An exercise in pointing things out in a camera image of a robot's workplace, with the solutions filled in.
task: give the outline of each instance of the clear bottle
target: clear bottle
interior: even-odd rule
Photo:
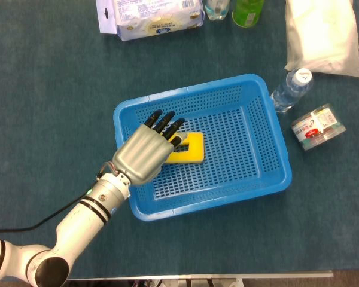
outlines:
[[[229,7],[230,0],[207,0],[205,10],[210,20],[223,20]]]
[[[312,88],[312,74],[301,68],[289,72],[285,81],[271,94],[275,110],[286,112]]]

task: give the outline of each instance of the green bottle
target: green bottle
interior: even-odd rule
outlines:
[[[233,10],[233,20],[240,27],[257,24],[264,0],[237,0]]]

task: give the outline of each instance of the product label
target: product label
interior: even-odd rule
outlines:
[[[128,21],[135,17],[146,18],[155,16],[161,9],[166,8],[167,6],[173,6],[173,2],[170,0],[118,0],[117,6],[121,20]]]
[[[194,6],[194,0],[182,1],[182,9],[186,9],[186,8],[193,7],[193,6]]]
[[[216,14],[220,14],[225,10],[230,0],[207,0],[207,6],[214,10]]]
[[[151,22],[148,24],[146,31],[150,35],[164,34],[179,30],[181,25],[175,19],[161,19],[159,21]]]
[[[298,141],[320,135],[324,129],[336,124],[337,120],[331,112],[330,108],[323,109],[317,114],[313,112],[310,115],[293,126],[293,131]]]
[[[252,25],[254,18],[255,18],[256,13],[249,13],[247,14],[247,18],[246,18],[246,22],[245,22],[245,26],[250,26]]]

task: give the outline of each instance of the cylindrical container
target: cylindrical container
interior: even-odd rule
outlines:
[[[292,70],[270,96],[275,110],[277,112],[287,112],[311,88],[312,74],[309,69]]]
[[[244,28],[257,24],[264,0],[237,0],[233,10],[234,22]]]
[[[210,20],[223,20],[229,7],[230,0],[206,0],[205,10]]]
[[[291,128],[305,151],[346,130],[329,103],[296,119]]]

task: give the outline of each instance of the yellow sponge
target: yellow sponge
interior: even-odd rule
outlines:
[[[165,163],[201,163],[205,158],[203,133],[187,132],[180,146],[188,145],[188,151],[172,152]]]

